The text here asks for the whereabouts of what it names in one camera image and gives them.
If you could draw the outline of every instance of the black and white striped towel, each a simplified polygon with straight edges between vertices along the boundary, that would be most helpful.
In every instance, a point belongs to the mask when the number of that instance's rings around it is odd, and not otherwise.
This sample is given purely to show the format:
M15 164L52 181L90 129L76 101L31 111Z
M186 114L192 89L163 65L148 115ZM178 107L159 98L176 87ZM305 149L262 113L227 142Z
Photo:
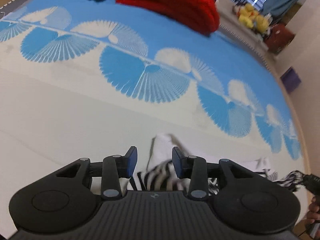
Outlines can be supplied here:
M190 179L179 179L174 170L171 159L174 146L178 146L186 156L201 156L207 162L212 163L219 161L219 158L186 147L172 135L159 134L155 137L152 155L146 170L134 173L127 184L127 190L188 191ZM268 158L260 158L251 162L239 162L239 164L268 180L287 187L291 191L297 191L297 185L302 181L301 173L297 171L293 171L283 179L278 180L278 173L271 168ZM208 179L208 187L210 194L217 194L219 191L217 179Z

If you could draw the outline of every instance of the bed sheet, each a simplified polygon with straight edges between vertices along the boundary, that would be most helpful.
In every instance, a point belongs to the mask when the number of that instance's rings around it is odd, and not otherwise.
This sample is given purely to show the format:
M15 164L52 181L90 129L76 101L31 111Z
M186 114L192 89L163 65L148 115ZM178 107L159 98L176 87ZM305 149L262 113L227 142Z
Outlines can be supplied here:
M300 157L276 81L219 32L207 38L115 0L34 0L0 22L0 42L8 60L2 68L39 78L52 71L59 75L59 68L72 64L91 80L74 86L53 74L46 81L189 127L197 118L191 107L197 105L210 119L203 122L207 133L249 143L246 137L256 125L271 152ZM6 52L9 44L20 47L19 53ZM86 89L96 81L101 86ZM262 140L250 143L259 146Z
M304 171L276 80L219 31L205 37L115 0L32 0L1 19L0 55L4 156L21 171L27 160L39 166L0 184L5 219L16 190L77 158L101 161L135 145L142 169L157 133L217 158L269 157L280 177ZM17 149L29 157L19 161Z
M13 0L10 3L7 3L0 7L0 19L6 16L8 13L13 12L20 7L23 7L24 4L32 0Z

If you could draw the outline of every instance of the striped cloth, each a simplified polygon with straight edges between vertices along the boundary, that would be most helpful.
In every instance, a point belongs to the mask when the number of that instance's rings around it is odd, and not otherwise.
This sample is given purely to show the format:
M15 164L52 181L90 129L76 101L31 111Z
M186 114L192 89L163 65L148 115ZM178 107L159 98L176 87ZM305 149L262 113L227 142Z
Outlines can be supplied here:
M282 187L286 187L292 192L297 191L297 187L302 182L302 173L292 171L281 180L277 180L278 174L270 170L256 172L268 180L274 181ZM127 184L127 190L144 190L144 191L172 191L182 190L187 192L190 179L179 179L174 170L172 160L166 160L157 165L150 171L139 171L135 173ZM209 194L215 195L219 192L216 178L208 179Z

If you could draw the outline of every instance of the plush toy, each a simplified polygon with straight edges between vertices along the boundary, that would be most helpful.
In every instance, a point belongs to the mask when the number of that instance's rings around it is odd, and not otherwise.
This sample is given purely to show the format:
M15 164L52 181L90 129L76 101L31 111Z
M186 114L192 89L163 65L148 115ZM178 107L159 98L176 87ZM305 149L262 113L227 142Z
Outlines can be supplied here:
M250 3L247 3L244 7L250 13L254 10L254 7Z
M259 11L250 3L244 6L234 6L233 12L238 16L239 22L249 29L254 29L261 34L265 34L269 29L268 20L259 14Z
M250 18L249 17L247 17L247 16L245 16L245 15L240 15L239 16L239 22L241 23L241 24L243 24L244 26L246 26L247 28L249 28L249 29L252 29L253 28L253 22L252 22L252 20L250 20Z
M265 33L269 28L269 22L265 18L261 21L257 21L256 23L256 30L261 34Z

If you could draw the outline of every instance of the blue patterned sheet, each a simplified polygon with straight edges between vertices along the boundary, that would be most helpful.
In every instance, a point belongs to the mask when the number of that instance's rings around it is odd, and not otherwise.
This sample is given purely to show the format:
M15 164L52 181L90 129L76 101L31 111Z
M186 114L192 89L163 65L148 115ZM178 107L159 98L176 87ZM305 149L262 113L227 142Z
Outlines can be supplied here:
M219 32L207 38L115 0L33 0L0 21L0 53L12 62L2 68L294 160L301 155L275 79ZM255 133L261 140L250 139Z

